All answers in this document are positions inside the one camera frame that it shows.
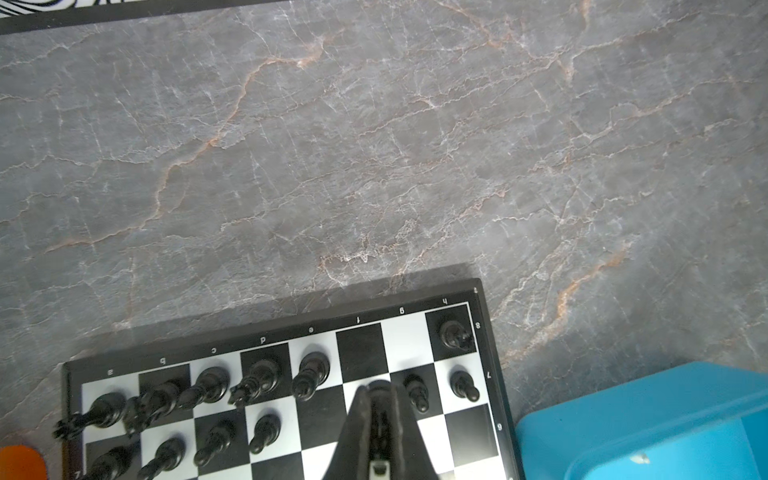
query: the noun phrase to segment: white square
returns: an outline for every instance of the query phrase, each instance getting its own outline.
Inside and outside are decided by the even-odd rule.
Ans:
[[[339,360],[339,347],[336,343],[335,331],[289,340],[288,350],[290,352],[290,369],[293,372],[293,376],[299,373],[299,365],[307,353],[322,352],[328,357],[331,369],[328,372],[326,381],[321,386],[318,386],[317,389],[327,389],[331,386],[341,385],[341,361]]]
[[[327,443],[314,449],[302,450],[301,462],[304,467],[304,480],[322,480],[335,450],[336,442]]]
[[[154,453],[161,443],[174,437],[184,442],[186,452],[179,466],[169,472],[161,472],[155,477],[157,480],[187,480],[197,477],[197,467],[193,462],[197,450],[193,419],[144,430],[141,433],[141,466],[146,465],[154,458]]]
[[[475,388],[480,392],[480,398],[477,402],[460,399],[451,390],[451,375],[457,370],[464,370],[472,376]],[[480,355],[477,352],[435,362],[435,374],[437,375],[443,413],[457,412],[488,403],[488,388],[485,385],[486,371],[482,368]]]
[[[448,427],[445,426],[445,417],[435,415],[428,419],[419,420],[417,424],[435,473],[441,474],[453,470],[453,455],[451,442],[448,439]]]
[[[360,380],[354,380],[352,382],[347,382],[343,385],[342,388],[344,389],[344,403],[346,404],[347,413],[349,413],[349,407],[352,406],[352,401],[355,399],[355,392],[357,392],[357,388],[361,385],[368,385],[374,380],[386,380],[388,382],[389,374],[382,373],[381,375],[370,376],[367,379],[360,379]]]
[[[197,478],[199,480],[253,480],[253,470],[251,470],[249,463],[227,468],[226,470],[219,470],[218,472],[209,473],[207,475],[200,475]]]
[[[250,455],[250,462],[263,462],[270,458],[281,457],[301,451],[301,437],[299,435],[299,416],[296,414],[296,400],[290,397],[270,400],[245,407],[245,420],[248,428],[248,442],[253,438],[253,429],[256,422],[268,414],[277,415],[280,418],[280,434],[271,445],[264,447],[258,455]]]
[[[243,379],[243,367],[240,363],[240,354],[235,352],[192,360],[190,362],[190,383],[194,385],[197,381],[197,376],[199,376],[203,370],[209,369],[212,366],[221,367],[230,374],[230,388],[240,383],[240,380]],[[227,403],[229,398],[230,394],[227,392],[224,394],[224,397],[216,403],[201,403],[193,409],[194,417],[199,418],[213,413],[234,409],[234,405]]]
[[[81,391],[83,395],[80,413],[86,413],[91,409],[91,404],[94,400],[105,393],[119,392],[123,394],[126,400],[130,397],[138,396],[139,374],[129,373],[127,375],[108,377],[106,379],[97,380],[96,382],[85,383],[82,386]],[[99,429],[94,425],[90,425],[83,430],[83,443],[96,442],[98,440],[110,439],[121,435],[125,435],[123,422],[117,422],[106,429]]]
[[[381,322],[390,372],[432,363],[432,344],[424,313],[409,313]]]
[[[507,480],[504,463],[502,462],[502,457],[499,456],[456,467],[453,473],[456,475],[456,480],[477,480],[478,478],[483,478],[484,480]]]

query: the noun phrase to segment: black square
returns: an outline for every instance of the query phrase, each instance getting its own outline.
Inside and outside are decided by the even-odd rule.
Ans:
[[[387,373],[382,327],[378,323],[336,332],[344,382]]]
[[[460,466],[495,457],[496,437],[488,405],[480,405],[445,416],[453,465]]]
[[[429,342],[432,344],[432,357],[435,361],[450,359],[455,356],[465,355],[477,351],[475,342],[472,342],[472,348],[468,351],[452,349],[440,340],[440,327],[449,320],[456,320],[474,337],[475,329],[472,328],[472,322],[469,320],[469,310],[466,305],[453,306],[434,312],[424,314],[427,318],[427,328],[429,329]]]
[[[238,465],[245,465],[250,462],[248,427],[245,422],[245,411],[242,409],[227,410],[226,412],[196,418],[194,420],[195,441],[197,443],[195,452],[205,446],[208,432],[220,422],[229,422],[234,429],[235,435],[229,448],[215,455],[208,462],[208,465],[197,468],[197,473],[200,475],[237,467]]]
[[[250,469],[259,480],[304,480],[301,452],[252,463]]]
[[[429,417],[440,415],[442,413],[442,403],[440,402],[440,388],[437,386],[435,364],[429,363],[428,365],[393,372],[389,374],[389,378],[392,383],[398,383],[405,386],[405,380],[411,375],[417,375],[422,378],[424,385],[427,387],[427,393],[429,394],[429,409],[426,412],[421,413],[413,404],[411,404],[411,407],[413,407],[413,415],[415,415],[416,420],[419,421],[421,419],[428,419]]]
[[[281,343],[275,346],[268,346],[263,349],[250,350],[249,352],[243,352],[240,354],[240,364],[243,367],[243,376],[248,374],[250,367],[262,359],[269,359],[277,362],[280,366],[280,381],[272,392],[259,397],[255,402],[250,403],[253,405],[261,402],[268,402],[274,399],[282,399],[284,396],[291,395],[290,384],[293,380],[293,375],[290,369],[290,353],[288,351],[288,344]]]
[[[139,395],[153,389],[165,382],[173,382],[179,387],[179,393],[190,388],[190,366],[189,364],[172,366],[167,369],[154,370],[153,372],[139,373]],[[169,423],[180,422],[192,418],[192,410],[174,410],[165,417],[160,417],[156,422],[152,422],[150,427],[167,425]]]
[[[141,442],[138,439],[129,439],[125,435],[113,437],[111,439],[99,440],[98,442],[88,443],[85,446],[86,469],[83,473],[88,473],[96,459],[109,452],[114,447],[126,447],[131,453],[131,466],[124,473],[124,477],[136,478],[136,474],[141,468]]]
[[[344,388],[317,390],[306,402],[296,402],[296,414],[302,450],[336,442],[346,420]]]

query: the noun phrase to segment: black and white pattern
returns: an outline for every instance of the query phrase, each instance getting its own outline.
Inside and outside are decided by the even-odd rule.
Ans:
[[[171,379],[189,386],[211,366],[225,368],[231,375],[230,385],[239,382],[243,371],[259,359],[275,360],[282,368],[277,388],[245,409],[228,405],[227,393],[219,402],[203,403],[192,411],[172,412],[133,440],[124,435],[121,423],[107,429],[87,427],[81,437],[84,470],[108,449],[129,445],[137,459],[131,466],[132,473],[124,477],[128,480],[153,458],[162,442],[175,436],[184,440],[187,454],[175,470],[160,473],[159,480],[320,480],[357,388],[374,379],[402,383],[408,375],[416,374],[429,390],[429,409],[421,413],[414,408],[413,412],[440,477],[513,478],[505,471],[500,456],[496,425],[501,427],[501,423],[496,417],[503,412],[495,412],[489,401],[488,388],[495,388],[493,382],[488,384],[490,370],[483,365],[477,338],[470,353],[442,345],[439,327],[449,319],[458,320],[476,337],[480,323],[474,324],[469,304],[464,302],[83,383],[79,406],[85,411],[94,399],[107,392],[135,396]],[[311,399],[297,402],[291,396],[291,379],[301,359],[313,351],[322,351],[329,357],[330,374]],[[457,369],[472,375],[480,392],[477,402],[461,399],[451,391],[449,378]],[[280,417],[280,435],[258,455],[252,455],[248,442],[253,427],[259,418],[270,413]],[[204,444],[208,430],[222,419],[235,427],[232,445],[208,465],[195,467],[194,452]]]
[[[0,0],[0,35],[279,0]]]

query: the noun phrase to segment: chessboard border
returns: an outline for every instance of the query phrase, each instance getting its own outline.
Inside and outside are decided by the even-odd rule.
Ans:
[[[61,369],[61,409],[67,415],[77,412],[81,395],[79,391],[72,391],[72,386],[107,378],[104,369],[108,367],[111,367],[109,370],[113,376],[143,372],[460,303],[468,305],[472,322],[480,324],[480,328],[474,328],[475,338],[482,364],[489,369],[486,375],[491,376],[490,382],[488,378],[484,380],[488,388],[488,406],[497,422],[498,454],[510,480],[524,480],[514,432],[515,423],[511,417],[502,368],[498,361],[488,305],[482,281],[477,278],[72,360],[66,362]],[[212,353],[212,344],[227,344],[227,348]],[[82,459],[82,448],[80,437],[62,443],[62,478],[65,480],[76,479],[69,467],[76,458]]]
[[[282,0],[141,0],[90,7],[67,7],[0,18],[0,35],[134,18],[159,17],[177,13],[202,12]]]

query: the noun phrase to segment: black pawn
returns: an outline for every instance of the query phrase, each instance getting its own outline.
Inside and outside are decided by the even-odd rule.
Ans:
[[[161,443],[154,453],[154,458],[145,466],[141,467],[136,475],[137,480],[152,480],[160,472],[173,470],[181,463],[184,458],[184,442],[181,439],[170,439]]]
[[[194,454],[194,464],[198,467],[208,465],[214,456],[229,448],[234,436],[234,427],[226,420],[213,427],[205,438],[203,448]]]
[[[413,406],[420,413],[426,413],[429,410],[429,390],[424,385],[424,381],[417,375],[411,375],[406,378],[404,385],[406,386],[406,392],[408,398],[411,400]]]
[[[248,444],[248,449],[254,455],[261,453],[264,447],[271,445],[280,434],[280,419],[277,415],[265,415],[256,422],[253,428],[253,440]]]
[[[480,391],[475,388],[472,376],[463,370],[451,375],[451,390],[460,399],[467,399],[470,402],[477,402],[480,398]]]
[[[131,467],[131,451],[115,447],[94,460],[81,480],[115,480]]]

